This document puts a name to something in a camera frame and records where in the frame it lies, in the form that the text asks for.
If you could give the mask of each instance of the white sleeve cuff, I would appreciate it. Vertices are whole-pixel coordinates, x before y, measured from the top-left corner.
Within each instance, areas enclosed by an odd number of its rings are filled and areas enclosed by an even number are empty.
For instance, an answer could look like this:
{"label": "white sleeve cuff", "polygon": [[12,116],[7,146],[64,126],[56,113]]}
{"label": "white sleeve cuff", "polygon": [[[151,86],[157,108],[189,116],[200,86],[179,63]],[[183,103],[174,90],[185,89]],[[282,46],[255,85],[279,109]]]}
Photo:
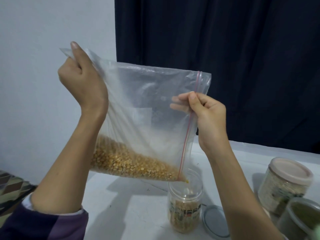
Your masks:
{"label": "white sleeve cuff", "polygon": [[[35,211],[33,209],[33,206],[32,206],[32,203],[30,201],[30,196],[31,194],[29,194],[23,201],[22,201],[22,205],[28,209],[28,210],[31,210],[31,211]],[[80,210],[78,210],[77,212],[74,212],[74,213],[67,213],[67,214],[54,214],[54,215],[58,215],[58,216],[74,216],[74,215],[80,215],[84,212],[84,209],[83,207],[81,207]]]}

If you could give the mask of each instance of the person's left hand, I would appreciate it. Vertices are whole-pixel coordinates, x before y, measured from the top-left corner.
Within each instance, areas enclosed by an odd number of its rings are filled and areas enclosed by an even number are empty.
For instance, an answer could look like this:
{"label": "person's left hand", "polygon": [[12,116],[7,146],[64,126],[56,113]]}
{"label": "person's left hand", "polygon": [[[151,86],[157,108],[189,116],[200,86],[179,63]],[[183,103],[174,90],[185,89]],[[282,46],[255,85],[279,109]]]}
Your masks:
{"label": "person's left hand", "polygon": [[59,68],[61,83],[77,100],[82,114],[106,117],[109,101],[105,82],[76,42],[71,42],[71,48],[76,61],[69,57]]}

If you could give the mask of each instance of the forearm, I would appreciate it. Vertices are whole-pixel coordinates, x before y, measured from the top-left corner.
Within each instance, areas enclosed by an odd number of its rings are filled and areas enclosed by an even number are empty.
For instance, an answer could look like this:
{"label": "forearm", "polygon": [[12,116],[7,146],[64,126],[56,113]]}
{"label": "forearm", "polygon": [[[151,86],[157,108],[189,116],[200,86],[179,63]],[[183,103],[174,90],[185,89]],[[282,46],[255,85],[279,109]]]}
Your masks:
{"label": "forearm", "polygon": [[35,210],[73,213],[81,208],[103,115],[82,115],[66,146],[31,197]]}
{"label": "forearm", "polygon": [[256,200],[229,142],[207,156],[232,239],[283,240]]}

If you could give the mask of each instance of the clear zip-lock bag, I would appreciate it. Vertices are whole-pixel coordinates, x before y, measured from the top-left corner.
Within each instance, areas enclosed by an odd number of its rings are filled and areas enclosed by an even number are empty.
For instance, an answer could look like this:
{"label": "clear zip-lock bag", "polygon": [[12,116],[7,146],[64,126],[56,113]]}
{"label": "clear zip-lock bag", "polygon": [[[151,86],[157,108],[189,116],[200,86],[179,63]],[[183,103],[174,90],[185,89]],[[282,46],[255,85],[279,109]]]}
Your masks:
{"label": "clear zip-lock bag", "polygon": [[[73,58],[71,49],[61,49]],[[172,98],[206,94],[211,74],[105,60],[85,50],[108,89],[109,109],[91,170],[121,177],[185,181],[197,130],[193,112],[170,108]]]}

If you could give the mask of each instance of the fingernail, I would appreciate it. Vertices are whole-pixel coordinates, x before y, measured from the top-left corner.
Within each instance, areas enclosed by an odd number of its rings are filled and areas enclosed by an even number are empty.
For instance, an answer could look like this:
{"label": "fingernail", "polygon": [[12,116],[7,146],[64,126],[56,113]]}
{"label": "fingernail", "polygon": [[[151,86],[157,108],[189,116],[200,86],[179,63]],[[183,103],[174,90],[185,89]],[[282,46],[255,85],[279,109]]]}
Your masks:
{"label": "fingernail", "polygon": [[71,43],[70,43],[70,45],[71,45],[71,49],[80,49],[80,46],[76,43],[76,42],[74,42],[74,41],[72,41]]}
{"label": "fingernail", "polygon": [[196,98],[196,93],[195,92],[190,92],[189,97],[191,99],[195,99]]}

